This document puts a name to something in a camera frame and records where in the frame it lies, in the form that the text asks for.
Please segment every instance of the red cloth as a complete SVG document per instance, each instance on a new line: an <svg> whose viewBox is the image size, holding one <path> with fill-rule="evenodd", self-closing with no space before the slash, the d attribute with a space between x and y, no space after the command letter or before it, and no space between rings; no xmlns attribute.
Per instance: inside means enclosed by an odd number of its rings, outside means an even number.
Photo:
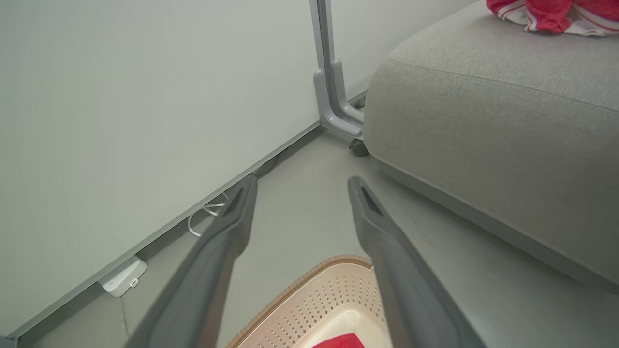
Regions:
<svg viewBox="0 0 619 348"><path fill-rule="evenodd" d="M619 0L487 0L495 16L527 32L619 34Z"/></svg>
<svg viewBox="0 0 619 348"><path fill-rule="evenodd" d="M355 334L348 334L336 338L328 339L316 344L314 348L364 348L359 338Z"/></svg>

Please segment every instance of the perforated plastic basket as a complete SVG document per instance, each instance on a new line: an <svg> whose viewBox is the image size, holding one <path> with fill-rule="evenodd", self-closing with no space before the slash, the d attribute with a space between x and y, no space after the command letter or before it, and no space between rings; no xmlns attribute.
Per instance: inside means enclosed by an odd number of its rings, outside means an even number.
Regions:
<svg viewBox="0 0 619 348"><path fill-rule="evenodd" d="M392 347L374 269L354 255L336 256L307 272L227 348L311 348L349 333L366 348Z"/></svg>

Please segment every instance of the gray sofa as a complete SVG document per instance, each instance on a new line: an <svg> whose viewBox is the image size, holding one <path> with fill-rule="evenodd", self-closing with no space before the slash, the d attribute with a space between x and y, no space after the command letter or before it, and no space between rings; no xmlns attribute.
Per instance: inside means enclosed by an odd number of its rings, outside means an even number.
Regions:
<svg viewBox="0 0 619 348"><path fill-rule="evenodd" d="M526 33L476 2L391 53L364 127L388 175L619 294L619 35Z"/></svg>

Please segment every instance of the gray metal stand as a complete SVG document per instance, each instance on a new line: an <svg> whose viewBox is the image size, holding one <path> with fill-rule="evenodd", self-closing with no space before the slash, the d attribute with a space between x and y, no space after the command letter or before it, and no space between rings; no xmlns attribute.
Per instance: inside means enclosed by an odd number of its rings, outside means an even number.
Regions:
<svg viewBox="0 0 619 348"><path fill-rule="evenodd" d="M310 0L310 5L318 56L314 86L321 124L360 140L357 144L364 146L363 113L348 103L342 62L333 58L331 0Z"/></svg>

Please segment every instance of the white cable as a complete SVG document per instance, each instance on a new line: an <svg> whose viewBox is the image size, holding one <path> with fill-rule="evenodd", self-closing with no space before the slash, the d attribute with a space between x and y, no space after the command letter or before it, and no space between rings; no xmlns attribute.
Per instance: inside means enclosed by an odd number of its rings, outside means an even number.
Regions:
<svg viewBox="0 0 619 348"><path fill-rule="evenodd" d="M226 201L228 201L230 198L228 197L228 195L225 192L222 192L222 195L226 198ZM219 214L212 211L210 208L217 208L217 207L223 207L225 206L225 203L217 203L217 204L206 204L205 206L202 206L200 209L194 211L193 213L191 213L189 215L189 217L187 218L187 229L189 229L189 232L191 234L193 234L194 236L200 238L202 237L202 235L200 233L197 233L196 231L193 230L193 228L191 228L191 218L193 217L193 215L195 213L197 213L200 210L206 211L207 213L209 213L212 216L217 217Z"/></svg>

